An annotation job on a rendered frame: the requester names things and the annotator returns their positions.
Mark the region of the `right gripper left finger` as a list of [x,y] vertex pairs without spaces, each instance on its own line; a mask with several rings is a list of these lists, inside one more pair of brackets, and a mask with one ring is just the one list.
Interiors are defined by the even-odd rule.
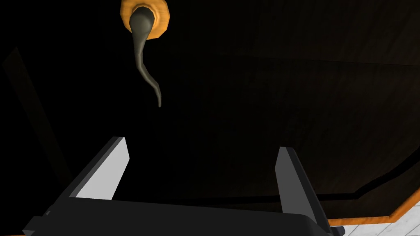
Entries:
[[124,137],[112,137],[63,191],[69,197],[111,200],[129,162]]

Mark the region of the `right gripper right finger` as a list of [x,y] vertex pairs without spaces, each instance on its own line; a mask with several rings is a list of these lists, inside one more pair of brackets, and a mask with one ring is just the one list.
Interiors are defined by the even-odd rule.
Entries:
[[325,212],[293,148],[279,148],[275,174],[283,213],[304,215],[319,226],[329,226]]

